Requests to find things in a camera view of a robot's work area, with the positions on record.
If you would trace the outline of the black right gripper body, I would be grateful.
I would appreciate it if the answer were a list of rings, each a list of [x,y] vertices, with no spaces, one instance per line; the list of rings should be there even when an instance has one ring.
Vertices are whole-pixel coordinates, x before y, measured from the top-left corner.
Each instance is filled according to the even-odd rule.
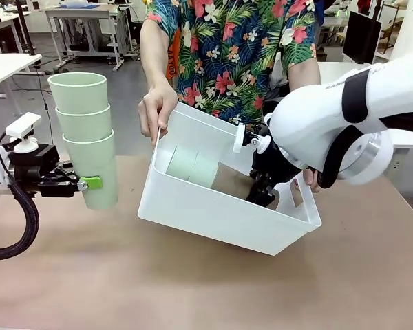
[[[263,153],[253,154],[250,177],[267,177],[270,185],[289,182],[301,172],[301,169],[292,165],[282,154],[278,145],[271,143]]]

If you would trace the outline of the person's right hand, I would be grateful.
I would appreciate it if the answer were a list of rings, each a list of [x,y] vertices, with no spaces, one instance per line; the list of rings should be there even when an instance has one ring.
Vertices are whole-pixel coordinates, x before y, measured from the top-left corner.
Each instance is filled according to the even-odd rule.
[[[176,92],[164,80],[149,88],[138,104],[141,133],[155,144],[158,131],[167,131],[169,117],[178,103]]]

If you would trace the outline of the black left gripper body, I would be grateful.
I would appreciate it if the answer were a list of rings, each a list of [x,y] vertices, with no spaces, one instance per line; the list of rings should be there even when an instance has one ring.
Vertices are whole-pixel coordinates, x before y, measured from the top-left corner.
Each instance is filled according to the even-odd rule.
[[[53,179],[60,163],[59,153],[54,145],[40,144],[29,153],[8,154],[9,172],[27,193],[59,193],[61,187]]]

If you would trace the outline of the person's left hand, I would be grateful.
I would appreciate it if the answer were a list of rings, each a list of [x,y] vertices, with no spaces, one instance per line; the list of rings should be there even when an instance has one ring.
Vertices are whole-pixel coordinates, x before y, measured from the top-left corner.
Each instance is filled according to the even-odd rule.
[[[303,171],[305,183],[310,187],[313,193],[318,193],[321,188],[317,182],[318,172],[316,170],[306,169]]]

